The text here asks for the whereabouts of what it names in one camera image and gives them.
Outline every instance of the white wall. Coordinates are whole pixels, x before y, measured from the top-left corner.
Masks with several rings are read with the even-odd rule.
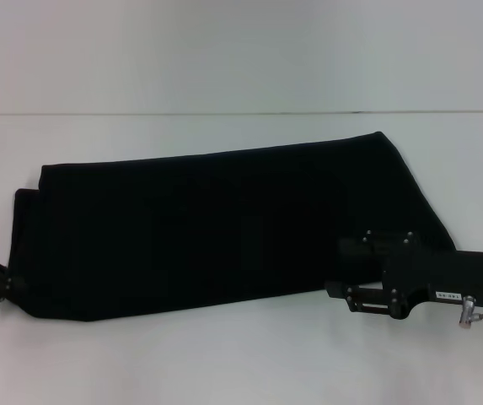
[[[326,111],[418,112],[307,114]],[[483,2],[0,0],[0,262],[43,164],[374,131],[483,251]],[[350,314],[323,292],[94,324],[4,303],[0,403],[477,405],[483,322],[458,317]]]

